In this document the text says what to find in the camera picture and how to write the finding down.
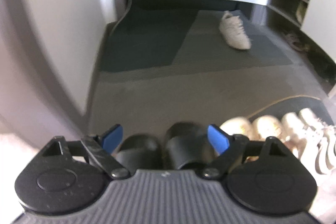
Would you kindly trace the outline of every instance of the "screw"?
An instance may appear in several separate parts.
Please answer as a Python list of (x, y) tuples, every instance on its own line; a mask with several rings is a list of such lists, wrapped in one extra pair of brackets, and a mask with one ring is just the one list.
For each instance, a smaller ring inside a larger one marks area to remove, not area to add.
[(116, 179), (124, 179), (129, 176), (129, 171), (126, 168), (117, 168), (111, 172), (111, 175)]
[(219, 171), (216, 168), (205, 168), (203, 170), (203, 177), (208, 179), (214, 179), (219, 176)]

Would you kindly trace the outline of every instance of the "ribbed gray surface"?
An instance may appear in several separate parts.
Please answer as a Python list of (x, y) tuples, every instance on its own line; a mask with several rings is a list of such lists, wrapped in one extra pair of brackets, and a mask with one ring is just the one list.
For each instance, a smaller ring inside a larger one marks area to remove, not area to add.
[(130, 179), (110, 183), (103, 196), (81, 212), (42, 217), (26, 214), (19, 224), (121, 223), (318, 223), (308, 213), (266, 217), (234, 203), (218, 182), (198, 178), (193, 171), (138, 170)]

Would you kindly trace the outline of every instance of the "shoelace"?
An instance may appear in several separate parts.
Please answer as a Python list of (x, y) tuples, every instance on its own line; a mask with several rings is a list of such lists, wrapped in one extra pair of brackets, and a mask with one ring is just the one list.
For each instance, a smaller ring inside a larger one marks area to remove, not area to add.
[(304, 130), (306, 138), (312, 138), (316, 140), (316, 139), (322, 139), (323, 137), (323, 130), (314, 129), (307, 125), (305, 125), (302, 130)]
[(245, 34), (244, 26), (243, 26), (243, 21), (239, 18), (239, 16), (233, 17), (232, 18), (233, 23), (236, 26), (237, 29), (237, 34)]

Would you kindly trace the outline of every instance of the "white sneaker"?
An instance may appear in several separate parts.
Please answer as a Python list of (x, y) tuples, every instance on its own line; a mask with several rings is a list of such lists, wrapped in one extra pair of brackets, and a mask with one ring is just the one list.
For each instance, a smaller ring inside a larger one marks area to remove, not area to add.
[(252, 126), (262, 141), (270, 136), (281, 139), (284, 134), (284, 129), (280, 121), (271, 115), (264, 115), (259, 117), (258, 119), (254, 120)]
[(286, 113), (281, 122), (285, 129), (286, 136), (283, 138), (285, 141), (291, 140), (297, 144), (304, 138), (311, 139), (317, 145), (323, 137), (323, 131), (314, 131), (309, 126), (305, 125), (295, 112)]
[(300, 119), (308, 126), (315, 130), (321, 130), (327, 126), (325, 122), (317, 118), (315, 113), (310, 108), (304, 108), (299, 112)]
[(328, 175), (321, 175), (316, 171), (316, 157), (319, 153), (318, 147), (314, 143), (307, 143), (305, 139), (301, 140), (301, 142), (305, 143), (305, 149), (300, 157), (300, 162), (304, 167), (311, 173), (314, 177), (317, 186), (320, 186), (328, 177)]
[(245, 33), (243, 22), (239, 16), (233, 16), (229, 11), (224, 12), (219, 23), (219, 30), (230, 47), (239, 50), (251, 48), (251, 41)]
[(284, 142), (283, 144), (289, 149), (289, 151), (292, 152), (292, 154), (297, 159), (299, 158), (299, 150), (298, 150), (297, 146), (295, 145), (295, 143), (293, 143), (292, 141), (288, 141), (288, 142)]
[(324, 129), (324, 136), (328, 141), (327, 148), (327, 167), (330, 170), (336, 168), (336, 154), (335, 154), (335, 145), (336, 145), (336, 135), (335, 135), (335, 126), (328, 126)]
[(236, 117), (227, 120), (220, 126), (220, 129), (228, 133), (229, 135), (242, 134), (253, 141), (259, 139), (258, 134), (254, 132), (250, 121), (245, 117)]
[(330, 174), (331, 170), (327, 166), (327, 149), (328, 149), (328, 140), (326, 137), (323, 137), (320, 141), (319, 153), (316, 158), (316, 170), (320, 174)]

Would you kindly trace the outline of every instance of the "gray carpet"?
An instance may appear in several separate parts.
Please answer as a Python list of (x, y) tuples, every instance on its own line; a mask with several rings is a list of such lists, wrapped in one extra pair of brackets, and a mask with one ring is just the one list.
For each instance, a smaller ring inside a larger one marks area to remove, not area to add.
[(229, 47), (218, 30), (222, 14), (132, 7), (107, 41), (101, 71), (115, 73), (118, 82), (292, 64), (240, 11), (233, 14), (243, 20), (253, 47)]
[(231, 62), (220, 59), (217, 49), (226, 47), (223, 41), (203, 40), (203, 45), (197, 39), (194, 44), (189, 40), (206, 35), (216, 37), (221, 15), (222, 12), (199, 11), (171, 65), (101, 72), (93, 99), (91, 133), (105, 132), (120, 123), (125, 137), (148, 132), (161, 138), (178, 121), (220, 125), (295, 95), (315, 96), (323, 99), (327, 107), (333, 106), (327, 104), (325, 92), (300, 55), (280, 37), (245, 18), (246, 32), (263, 38), (254, 39), (250, 53), (228, 48), (241, 61), (239, 64), (229, 54)]

